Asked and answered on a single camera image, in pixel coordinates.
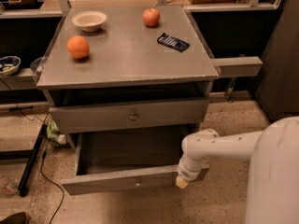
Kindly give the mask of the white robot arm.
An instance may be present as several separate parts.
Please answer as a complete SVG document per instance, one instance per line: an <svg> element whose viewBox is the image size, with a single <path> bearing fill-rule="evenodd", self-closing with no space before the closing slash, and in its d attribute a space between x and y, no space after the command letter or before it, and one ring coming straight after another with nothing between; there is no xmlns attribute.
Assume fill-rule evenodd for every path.
<svg viewBox="0 0 299 224"><path fill-rule="evenodd" d="M245 224L299 224L299 118L253 133L220 136L212 129L181 144L176 185L195 180L212 157L249 162Z"/></svg>

